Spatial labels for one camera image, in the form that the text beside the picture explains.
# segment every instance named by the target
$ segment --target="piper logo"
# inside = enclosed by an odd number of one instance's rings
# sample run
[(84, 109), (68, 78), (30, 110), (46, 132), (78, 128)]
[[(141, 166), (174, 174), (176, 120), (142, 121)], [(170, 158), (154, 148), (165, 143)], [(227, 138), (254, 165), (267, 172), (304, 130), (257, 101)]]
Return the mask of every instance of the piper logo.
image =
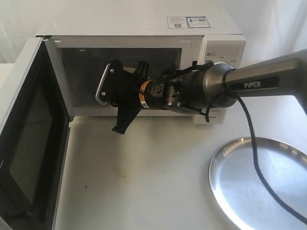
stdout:
[(261, 82), (260, 81), (254, 81), (254, 82), (245, 82), (244, 88), (250, 89), (250, 88), (260, 88)]

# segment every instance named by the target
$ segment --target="round metal tray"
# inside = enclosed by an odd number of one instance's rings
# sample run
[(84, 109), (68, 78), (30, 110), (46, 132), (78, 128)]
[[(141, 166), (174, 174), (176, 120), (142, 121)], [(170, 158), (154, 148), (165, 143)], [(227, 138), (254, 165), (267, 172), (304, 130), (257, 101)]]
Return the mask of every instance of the round metal tray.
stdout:
[[(259, 165), (269, 185), (293, 209), (307, 216), (307, 155), (285, 143), (257, 138)], [(240, 229), (307, 229), (262, 185), (253, 165), (250, 138), (221, 146), (209, 166), (213, 195)]]

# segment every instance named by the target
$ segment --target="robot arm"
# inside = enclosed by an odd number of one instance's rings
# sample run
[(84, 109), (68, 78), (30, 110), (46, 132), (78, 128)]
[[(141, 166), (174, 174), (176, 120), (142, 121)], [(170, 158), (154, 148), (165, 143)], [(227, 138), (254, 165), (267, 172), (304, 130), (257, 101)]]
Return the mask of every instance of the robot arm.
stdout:
[(156, 79), (149, 79), (148, 69), (145, 62), (134, 73), (125, 71), (118, 60), (107, 65), (96, 100), (118, 107), (113, 131), (124, 134), (141, 109), (199, 114), (212, 102), (213, 107), (230, 107), (236, 99), (224, 94), (226, 89), (241, 97), (294, 95), (307, 114), (307, 49), (241, 69), (194, 62)]

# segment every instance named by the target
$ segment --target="microwave door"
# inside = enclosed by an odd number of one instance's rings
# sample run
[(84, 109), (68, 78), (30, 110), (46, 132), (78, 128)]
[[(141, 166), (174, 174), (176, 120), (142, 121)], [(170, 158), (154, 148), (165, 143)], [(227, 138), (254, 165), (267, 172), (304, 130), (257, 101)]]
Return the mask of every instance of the microwave door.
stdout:
[(0, 88), (0, 216), (51, 229), (69, 116), (42, 38), (25, 44)]

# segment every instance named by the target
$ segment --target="white backdrop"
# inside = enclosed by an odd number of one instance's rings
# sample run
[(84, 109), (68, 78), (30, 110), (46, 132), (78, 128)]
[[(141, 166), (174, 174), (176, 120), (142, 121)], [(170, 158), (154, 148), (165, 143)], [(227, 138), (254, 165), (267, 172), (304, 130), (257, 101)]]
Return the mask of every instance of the white backdrop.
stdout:
[[(244, 60), (307, 48), (307, 0), (220, 0), (247, 40)], [(66, 0), (0, 0), (0, 63), (12, 63), (27, 38)]]

